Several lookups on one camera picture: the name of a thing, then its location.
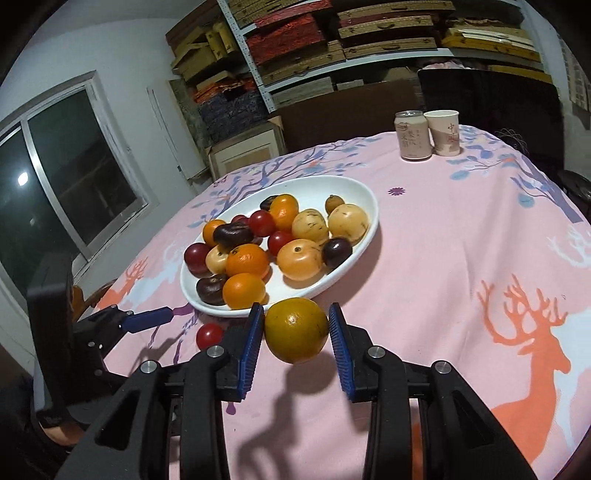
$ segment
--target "pink tablecloth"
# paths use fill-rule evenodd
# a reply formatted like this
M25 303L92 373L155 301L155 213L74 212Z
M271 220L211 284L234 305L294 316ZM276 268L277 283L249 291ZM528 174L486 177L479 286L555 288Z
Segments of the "pink tablecloth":
M552 479L591 424L591 228L520 153L472 127L461 136L454 158L402 161L395 134L384 133L218 180L166 224L101 302L176 314L125 336L108 367L127 375L145 359L168 365L197 352L199 326L214 319L187 305L178 276L185 247L207 220L283 180L348 176L376 194L380 228L316 302L340 302L350 323L405 361L451 361L538 477ZM347 402L330 342L296 367L263 344L252 391L225 411L232 478L361 477L369 406Z

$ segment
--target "can lid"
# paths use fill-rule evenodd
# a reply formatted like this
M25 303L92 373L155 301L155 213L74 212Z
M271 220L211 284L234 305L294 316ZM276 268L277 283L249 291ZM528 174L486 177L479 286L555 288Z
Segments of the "can lid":
M410 116L423 116L423 112L420 110L405 110L396 114L396 118L408 118Z

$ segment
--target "deer print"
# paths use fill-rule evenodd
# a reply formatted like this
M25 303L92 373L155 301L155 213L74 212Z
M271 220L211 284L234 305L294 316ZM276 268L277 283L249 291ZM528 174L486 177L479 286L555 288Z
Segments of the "deer print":
M96 307L101 310L108 307L109 305L119 304L119 302L121 302L121 300L123 300L124 297L129 294L131 289L134 287L135 282L137 282L140 278L144 278L144 270L146 268L147 261L147 258L139 260L127 270L125 270L125 283L123 284L123 288L120 290L115 290L113 287L111 287L105 296L101 298Z
M554 371L565 374L570 371L570 361L551 332L552 327L564 324L568 314L560 315L556 298L551 302L539 288L536 289L539 305L537 309L533 308L517 277L512 277L513 285L504 292L511 305L504 302L503 309L515 329L514 338L499 334L489 317L489 303L495 286L491 284L489 287L483 281L484 295L478 293L478 299L484 311L484 324L493 341L506 346L522 345L517 355L531 354L531 384L527 397L492 409L531 464L544 449L554 419L557 401ZM535 329L529 333L524 330L526 315L535 323Z

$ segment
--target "white plate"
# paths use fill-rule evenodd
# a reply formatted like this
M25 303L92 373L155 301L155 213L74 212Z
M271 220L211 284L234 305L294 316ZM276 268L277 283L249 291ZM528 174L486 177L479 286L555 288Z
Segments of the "white plate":
M345 203L353 203L365 210L370 225L369 230L363 239L353 247L353 254L332 272L325 274L322 278L315 278L313 283L300 282L296 285L291 283L289 279L286 283L281 270L279 270L279 267L275 262L272 262L272 275L267 282L269 300L264 306L265 311L267 311L272 304L280 300L292 297L304 297L310 299L334 285L335 282L342 278L358 260L378 229L378 200L373 192L357 180L331 175L319 175L314 177L304 177L302 179L287 180L283 183L267 187L266 189L253 193L244 200L232 205L218 218L221 218L225 222L230 222L230 220L236 215L250 216L257 210L260 210L259 205L264 199L271 195L281 195L282 193L293 195L298 200L300 211L307 208L314 208L323 214L325 220L327 219L327 215L324 209L324 202L329 195L338 195L345 200ZM195 242L203 242L203 236L199 235ZM263 239L261 248L264 250L267 249L267 238ZM180 276L181 289L189 303L197 310L218 317L248 316L250 309L231 310L227 305L218 307L203 303L197 295L196 286L198 280L198 278L194 277L189 272L187 266L183 264Z

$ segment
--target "metal screw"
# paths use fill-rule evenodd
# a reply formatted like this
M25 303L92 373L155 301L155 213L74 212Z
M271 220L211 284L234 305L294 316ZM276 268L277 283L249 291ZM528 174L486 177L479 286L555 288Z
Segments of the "metal screw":
M150 374L158 368L158 364L154 360L145 361L139 368L145 374Z
M449 362L442 360L435 364L435 370L437 370L441 374L448 374L452 371L452 366Z
M218 356L222 356L224 353L224 349L221 345L214 345L207 349L207 356L211 358L217 358Z
M380 346L374 345L368 348L368 355L371 358L382 358L384 355L386 355L386 350Z

